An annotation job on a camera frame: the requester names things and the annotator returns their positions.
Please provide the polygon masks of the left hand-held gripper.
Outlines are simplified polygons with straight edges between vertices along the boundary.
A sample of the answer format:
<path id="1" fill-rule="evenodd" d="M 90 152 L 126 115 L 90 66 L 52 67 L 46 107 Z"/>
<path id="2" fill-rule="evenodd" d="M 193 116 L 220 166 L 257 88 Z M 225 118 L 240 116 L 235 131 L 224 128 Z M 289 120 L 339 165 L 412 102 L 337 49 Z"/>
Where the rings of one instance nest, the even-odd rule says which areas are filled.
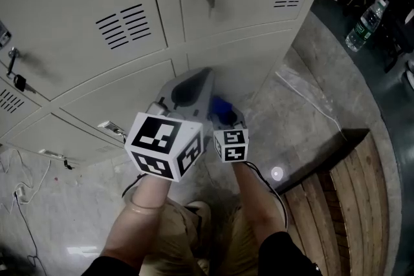
<path id="1" fill-rule="evenodd" d="M 197 163 L 205 150 L 214 78 L 208 67 L 189 70 L 165 83 L 158 102 L 136 115 L 124 147 L 138 170 L 180 182 Z"/>

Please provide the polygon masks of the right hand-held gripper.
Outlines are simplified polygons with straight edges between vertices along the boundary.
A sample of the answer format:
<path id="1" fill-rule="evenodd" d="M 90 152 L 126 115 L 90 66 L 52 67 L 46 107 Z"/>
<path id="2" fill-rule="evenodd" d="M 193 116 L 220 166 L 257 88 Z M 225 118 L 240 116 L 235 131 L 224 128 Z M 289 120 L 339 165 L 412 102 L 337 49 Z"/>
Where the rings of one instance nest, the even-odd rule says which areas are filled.
<path id="1" fill-rule="evenodd" d="M 219 159 L 223 163 L 247 161 L 249 134 L 244 114 L 232 106 L 226 113 L 227 124 L 217 114 L 211 114 L 214 129 L 213 141 Z"/>

